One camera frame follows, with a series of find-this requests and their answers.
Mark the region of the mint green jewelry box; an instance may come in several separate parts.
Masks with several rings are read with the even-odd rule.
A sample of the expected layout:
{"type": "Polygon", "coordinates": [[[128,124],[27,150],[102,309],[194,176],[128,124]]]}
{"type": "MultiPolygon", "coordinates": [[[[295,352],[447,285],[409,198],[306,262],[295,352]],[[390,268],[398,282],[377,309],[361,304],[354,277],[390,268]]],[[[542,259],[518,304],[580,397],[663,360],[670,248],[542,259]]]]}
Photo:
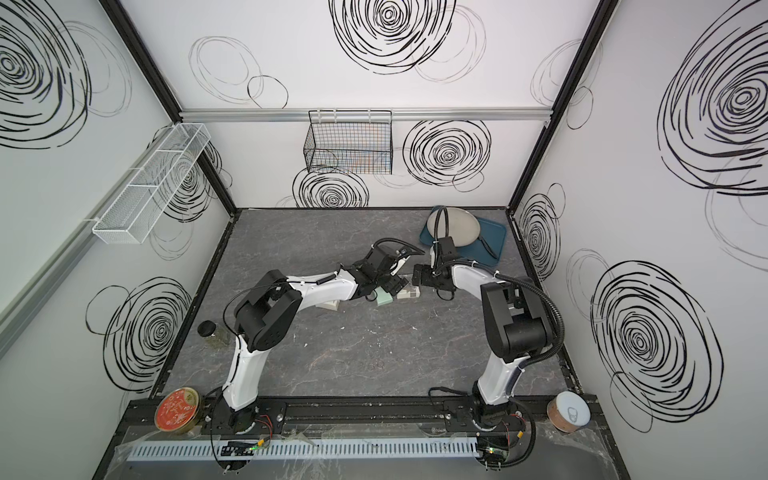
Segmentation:
{"type": "Polygon", "coordinates": [[[377,288],[375,290],[375,293],[376,293],[376,303],[378,306],[389,305],[394,301],[393,296],[387,291],[385,291],[384,289],[382,289],[381,287],[377,288]]]}

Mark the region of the white box base black insert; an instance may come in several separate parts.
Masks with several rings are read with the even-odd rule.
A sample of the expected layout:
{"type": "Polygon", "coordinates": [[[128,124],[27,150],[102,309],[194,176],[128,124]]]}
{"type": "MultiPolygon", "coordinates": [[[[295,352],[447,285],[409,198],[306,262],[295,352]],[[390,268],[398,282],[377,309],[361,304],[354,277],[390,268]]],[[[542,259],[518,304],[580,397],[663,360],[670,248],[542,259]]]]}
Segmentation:
{"type": "Polygon", "coordinates": [[[398,300],[417,299],[421,296],[421,291],[418,286],[408,285],[400,290],[396,298],[398,300]]]}

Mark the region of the white gift box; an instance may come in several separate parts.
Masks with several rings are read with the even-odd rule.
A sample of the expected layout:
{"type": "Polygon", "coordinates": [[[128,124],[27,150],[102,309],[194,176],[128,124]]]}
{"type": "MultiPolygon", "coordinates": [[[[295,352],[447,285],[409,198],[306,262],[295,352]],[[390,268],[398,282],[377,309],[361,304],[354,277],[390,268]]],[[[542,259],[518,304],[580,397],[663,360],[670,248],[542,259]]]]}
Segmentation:
{"type": "Polygon", "coordinates": [[[327,301],[327,302],[318,304],[317,307],[324,310],[337,312],[339,310],[340,303],[341,303],[340,300],[327,301]]]}

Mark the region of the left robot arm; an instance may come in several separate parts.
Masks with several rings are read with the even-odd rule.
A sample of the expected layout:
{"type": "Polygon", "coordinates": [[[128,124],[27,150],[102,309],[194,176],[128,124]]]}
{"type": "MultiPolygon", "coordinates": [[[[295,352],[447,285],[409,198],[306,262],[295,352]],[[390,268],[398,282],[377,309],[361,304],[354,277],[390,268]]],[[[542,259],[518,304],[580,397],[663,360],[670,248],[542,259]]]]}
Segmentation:
{"type": "Polygon", "coordinates": [[[399,271],[410,257],[424,253],[399,239],[383,238],[371,245],[363,259],[341,264],[330,273],[289,276],[278,269],[268,271],[233,309],[233,360],[221,389],[230,411],[240,412],[256,401],[268,354],[286,337],[300,311],[329,302],[368,299],[378,289],[394,296],[407,285],[399,271]]]}

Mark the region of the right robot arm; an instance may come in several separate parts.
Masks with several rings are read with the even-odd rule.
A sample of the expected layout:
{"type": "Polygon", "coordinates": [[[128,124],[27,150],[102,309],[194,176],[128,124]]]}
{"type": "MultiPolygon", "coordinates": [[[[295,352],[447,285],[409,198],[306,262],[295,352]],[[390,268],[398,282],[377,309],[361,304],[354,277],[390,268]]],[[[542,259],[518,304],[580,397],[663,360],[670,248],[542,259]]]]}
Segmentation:
{"type": "Polygon", "coordinates": [[[461,290],[480,300],[491,355],[473,385],[474,421],[483,428],[497,425],[514,412],[514,389],[525,370],[564,346],[558,307],[531,280],[461,257],[449,236],[433,242],[430,261],[414,266],[413,280],[438,293],[461,290]]]}

